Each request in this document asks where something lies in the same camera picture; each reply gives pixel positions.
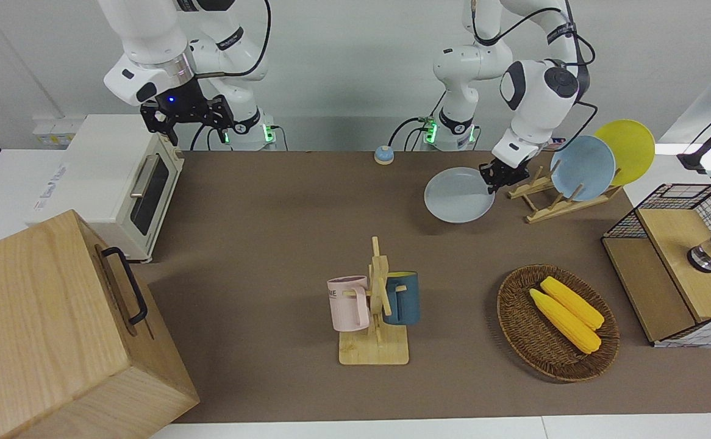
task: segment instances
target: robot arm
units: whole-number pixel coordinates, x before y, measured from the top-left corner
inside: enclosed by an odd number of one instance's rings
[[[98,1],[124,48],[104,83],[126,103],[141,106],[149,131],[168,135],[176,145],[176,123],[202,123],[216,129],[224,142],[224,131],[238,125],[235,117],[239,121],[245,115],[248,120],[258,116],[258,122],[263,122],[252,89],[238,85],[266,75],[260,63],[265,47],[260,49],[250,42],[227,12],[235,0]],[[203,12],[199,27],[207,38],[188,44],[177,22],[177,11]],[[212,13],[221,14],[221,20],[213,19]],[[224,73],[227,71],[241,73]],[[201,91],[201,72],[211,73],[205,76],[220,93],[213,99],[205,98]],[[238,110],[236,115],[230,99]]]
[[[542,27],[553,58],[510,65],[512,53],[499,37],[502,8]],[[435,117],[440,127],[434,146],[455,151],[466,145],[478,101],[469,83],[501,76],[502,97],[515,116],[492,150],[495,161],[481,167],[490,191],[496,191],[528,177],[526,164],[547,144],[554,128],[586,91],[588,72],[579,66],[581,50],[565,0],[465,0],[463,23],[475,34],[475,43],[445,49],[434,64],[447,91]]]

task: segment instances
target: corn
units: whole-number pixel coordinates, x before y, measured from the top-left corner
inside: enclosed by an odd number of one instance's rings
[[[575,344],[584,354],[590,354],[597,351],[602,344],[600,337],[595,334],[591,328],[581,322],[578,317],[575,317],[572,312],[556,302],[553,297],[543,294],[534,288],[529,290],[529,294],[534,299],[534,304],[538,309],[551,320],[553,326]]]
[[[594,306],[591,306],[589,302],[586,302],[584,298],[580,297],[578,293],[570,290],[569,287],[559,282],[556,278],[546,277],[545,280],[540,282],[540,286],[550,297],[556,299],[556,302],[561,303],[575,317],[581,319],[581,322],[586,323],[587,327],[592,328],[592,330],[598,330],[602,327],[602,323],[604,323],[602,314]]]

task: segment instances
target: woven tray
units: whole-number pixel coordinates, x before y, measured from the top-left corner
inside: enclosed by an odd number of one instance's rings
[[[597,330],[602,345],[590,355],[579,351],[534,305],[529,289],[553,276],[586,299],[604,316]],[[504,336],[515,352],[543,375],[565,383],[590,380],[604,373],[618,352],[618,326],[607,303],[574,274],[551,265],[525,266],[510,273],[497,296],[497,314]]]

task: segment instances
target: power outlet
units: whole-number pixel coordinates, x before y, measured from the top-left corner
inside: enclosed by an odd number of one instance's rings
[[[41,145],[51,149],[65,149],[74,140],[76,132],[82,127],[84,118],[35,120],[33,135]]]

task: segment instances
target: wooden box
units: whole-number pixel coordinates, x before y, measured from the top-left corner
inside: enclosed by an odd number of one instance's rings
[[[687,252],[711,236],[692,209],[637,209],[647,237],[602,240],[648,341],[684,339],[711,345],[711,273],[687,260]],[[702,343],[690,343],[698,332]]]
[[[0,437],[149,437],[198,403],[146,284],[105,250],[74,211],[0,241]]]

